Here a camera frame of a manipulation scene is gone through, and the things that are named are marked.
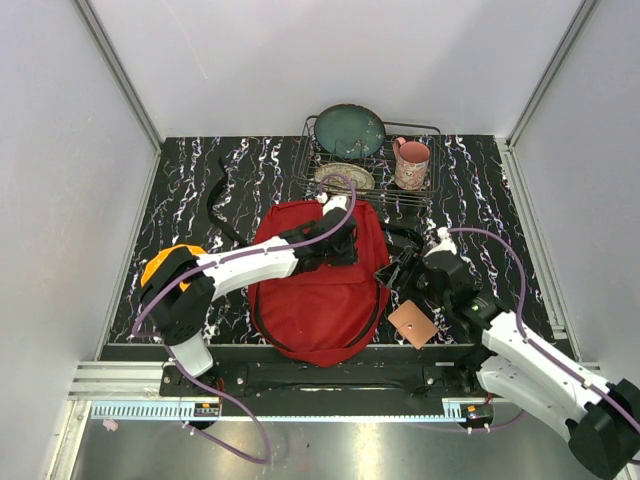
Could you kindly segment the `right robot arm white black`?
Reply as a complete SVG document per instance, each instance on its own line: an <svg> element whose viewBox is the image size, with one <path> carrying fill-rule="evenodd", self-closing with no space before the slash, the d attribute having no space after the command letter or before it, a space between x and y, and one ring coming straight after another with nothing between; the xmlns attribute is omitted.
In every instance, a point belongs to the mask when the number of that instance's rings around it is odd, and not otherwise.
<svg viewBox="0 0 640 480"><path fill-rule="evenodd" d="M606 380L518 325L515 312L481 290L453 252L407 248L376 278L414 303L440 308L472 343L453 374L460 393L484 390L517 405L561 436L600 479L615 478L638 455L638 387Z"/></svg>

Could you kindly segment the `red backpack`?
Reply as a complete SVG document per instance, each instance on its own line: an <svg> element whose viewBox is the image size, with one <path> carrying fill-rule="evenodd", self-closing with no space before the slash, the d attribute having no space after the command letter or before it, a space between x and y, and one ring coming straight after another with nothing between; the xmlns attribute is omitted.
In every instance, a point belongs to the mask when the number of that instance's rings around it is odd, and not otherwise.
<svg viewBox="0 0 640 480"><path fill-rule="evenodd" d="M345 361L372 340L390 298L375 273L389 265L401 248L387 242L398 235L417 249L424 240L416 231L379 220L367 202L349 205L357 221L355 265L263 281L248 288L252 322L262 337L283 355L320 367ZM259 224L255 243L321 218L318 202L294 201L274 205Z"/></svg>

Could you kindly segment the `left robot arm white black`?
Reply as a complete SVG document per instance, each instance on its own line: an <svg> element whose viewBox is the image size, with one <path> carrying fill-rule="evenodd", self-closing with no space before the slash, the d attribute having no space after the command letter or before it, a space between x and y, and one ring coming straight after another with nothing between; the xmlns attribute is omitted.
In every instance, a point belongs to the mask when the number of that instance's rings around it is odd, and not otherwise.
<svg viewBox="0 0 640 480"><path fill-rule="evenodd" d="M341 207L321 218L234 251L208 254L190 245L165 249L149 262L141 281L143 310L133 333L142 337L148 319L182 367L181 384L196 396L215 386L214 360L202 329L209 305L263 281L314 272L355 248L356 220Z"/></svg>

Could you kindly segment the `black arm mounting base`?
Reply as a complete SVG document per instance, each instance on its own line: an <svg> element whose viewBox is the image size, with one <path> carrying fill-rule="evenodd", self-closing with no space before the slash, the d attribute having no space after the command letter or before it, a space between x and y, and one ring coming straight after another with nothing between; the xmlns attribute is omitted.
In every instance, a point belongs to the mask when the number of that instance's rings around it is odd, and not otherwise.
<svg viewBox="0 0 640 480"><path fill-rule="evenodd" d="M411 396L486 398L471 376L470 345L373 344L329 367L285 357L266 345L216 346L214 364L196 376L202 384L240 398L268 391L391 391Z"/></svg>

